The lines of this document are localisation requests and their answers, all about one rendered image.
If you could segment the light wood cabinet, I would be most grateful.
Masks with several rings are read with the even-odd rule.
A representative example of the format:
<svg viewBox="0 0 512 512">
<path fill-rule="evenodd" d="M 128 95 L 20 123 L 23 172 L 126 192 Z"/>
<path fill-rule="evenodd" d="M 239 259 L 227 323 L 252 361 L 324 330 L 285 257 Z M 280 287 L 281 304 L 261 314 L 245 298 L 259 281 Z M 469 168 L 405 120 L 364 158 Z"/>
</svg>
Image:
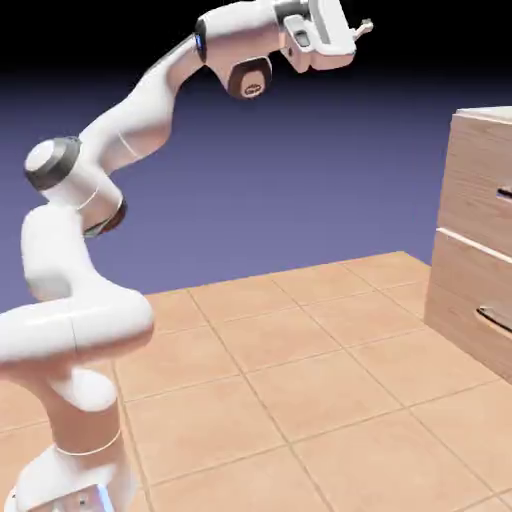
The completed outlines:
<svg viewBox="0 0 512 512">
<path fill-rule="evenodd" d="M 512 384 L 512 106 L 452 116 L 424 320 Z"/>
</svg>

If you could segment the light wood drawer front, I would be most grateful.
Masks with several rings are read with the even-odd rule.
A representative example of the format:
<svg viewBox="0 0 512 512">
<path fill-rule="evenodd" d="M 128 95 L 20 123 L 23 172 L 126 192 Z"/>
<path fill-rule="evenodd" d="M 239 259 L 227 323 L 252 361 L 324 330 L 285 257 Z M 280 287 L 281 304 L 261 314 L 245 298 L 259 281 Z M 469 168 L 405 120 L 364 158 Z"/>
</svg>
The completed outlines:
<svg viewBox="0 0 512 512">
<path fill-rule="evenodd" d="M 479 306 L 512 316 L 512 257 L 437 229 L 424 321 L 512 384 L 512 334 L 482 322 Z"/>
<path fill-rule="evenodd" d="M 512 106 L 457 110 L 451 120 L 438 225 L 512 257 Z"/>
</svg>

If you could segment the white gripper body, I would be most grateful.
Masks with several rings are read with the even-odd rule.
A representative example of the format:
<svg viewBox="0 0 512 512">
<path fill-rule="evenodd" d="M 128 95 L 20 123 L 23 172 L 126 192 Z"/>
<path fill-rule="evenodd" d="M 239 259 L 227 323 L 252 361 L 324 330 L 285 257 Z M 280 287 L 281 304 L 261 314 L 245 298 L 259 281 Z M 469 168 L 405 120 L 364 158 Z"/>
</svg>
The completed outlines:
<svg viewBox="0 0 512 512">
<path fill-rule="evenodd" d="M 348 66 L 356 45 L 339 0 L 308 0 L 313 24 L 311 67 L 318 71 Z"/>
</svg>

